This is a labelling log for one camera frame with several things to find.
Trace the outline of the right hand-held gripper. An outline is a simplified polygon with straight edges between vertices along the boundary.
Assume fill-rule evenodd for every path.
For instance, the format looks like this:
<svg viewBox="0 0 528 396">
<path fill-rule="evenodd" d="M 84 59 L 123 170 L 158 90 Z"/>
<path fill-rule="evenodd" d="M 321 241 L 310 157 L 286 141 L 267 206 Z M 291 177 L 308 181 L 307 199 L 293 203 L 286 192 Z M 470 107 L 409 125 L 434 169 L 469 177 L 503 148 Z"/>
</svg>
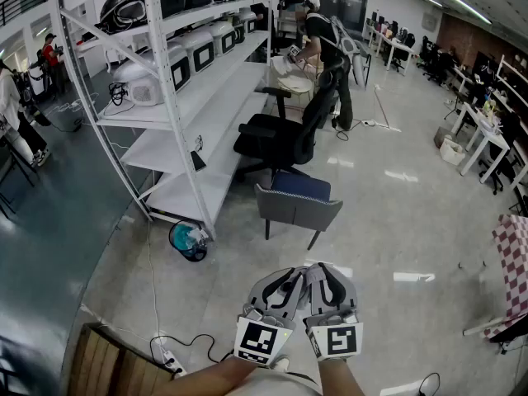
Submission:
<svg viewBox="0 0 528 396">
<path fill-rule="evenodd" d="M 317 361 L 345 360 L 362 349 L 364 324 L 355 310 L 356 288 L 336 267 L 327 263 L 321 267 L 323 280 L 310 285 L 313 316 L 304 319 L 306 334 Z"/>
</svg>

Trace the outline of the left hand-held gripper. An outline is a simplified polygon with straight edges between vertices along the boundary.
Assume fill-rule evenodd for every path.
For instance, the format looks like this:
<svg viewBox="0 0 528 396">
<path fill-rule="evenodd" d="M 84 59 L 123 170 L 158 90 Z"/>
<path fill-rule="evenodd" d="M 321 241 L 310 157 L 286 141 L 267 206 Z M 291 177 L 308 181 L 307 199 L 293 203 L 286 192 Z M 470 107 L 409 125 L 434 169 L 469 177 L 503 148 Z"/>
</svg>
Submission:
<svg viewBox="0 0 528 396">
<path fill-rule="evenodd" d="M 270 366 L 295 330 L 294 318 L 308 300 L 308 267 L 289 267 L 260 279 L 251 289 L 247 304 L 238 316 L 233 355 L 259 366 Z M 286 318 L 265 313 L 270 297 L 283 297 L 280 309 Z"/>
</svg>

